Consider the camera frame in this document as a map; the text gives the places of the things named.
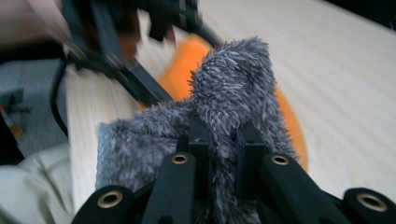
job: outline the orange plush toy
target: orange plush toy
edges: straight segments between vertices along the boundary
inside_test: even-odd
[[[191,86],[189,85],[191,71],[197,69],[210,49],[210,45],[197,35],[188,35],[186,39],[179,43],[173,62],[158,78],[159,83],[174,100],[182,100],[191,95]],[[285,125],[289,130],[291,143],[300,157],[300,164],[307,171],[307,153],[298,120],[282,91],[277,89],[275,95]]]

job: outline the black cable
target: black cable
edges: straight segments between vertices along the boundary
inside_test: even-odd
[[[58,97],[59,86],[61,85],[62,78],[64,77],[64,71],[66,69],[67,63],[65,59],[61,59],[61,64],[53,78],[52,85],[49,91],[49,105],[52,116],[55,119],[58,126],[61,128],[62,132],[66,137],[68,137],[67,127],[62,120],[61,114],[59,113],[58,106],[56,104],[56,99]]]

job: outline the fluffy gray fabric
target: fluffy gray fabric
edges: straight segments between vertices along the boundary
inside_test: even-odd
[[[190,116],[199,115],[214,141],[208,203],[200,203],[198,223],[260,223],[254,202],[235,197],[233,134],[248,122],[274,152],[295,158],[283,126],[268,47],[258,37],[212,49],[192,72],[192,95],[139,112],[134,119],[102,124],[96,187],[113,184],[136,191],[158,174],[163,158],[188,136]]]

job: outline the beige sleeve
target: beige sleeve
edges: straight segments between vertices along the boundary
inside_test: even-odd
[[[0,167],[1,223],[70,223],[72,198],[67,144]]]

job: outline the wooden table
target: wooden table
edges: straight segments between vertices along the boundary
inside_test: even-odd
[[[269,43],[321,188],[342,197],[366,187],[396,202],[396,33],[322,1],[201,0],[200,9],[224,40],[257,35]],[[147,16],[140,16],[145,30]],[[142,42],[138,60],[160,74],[173,46],[144,35]],[[97,124],[131,118],[136,109],[119,84],[90,71],[68,73],[76,212],[94,191]]]

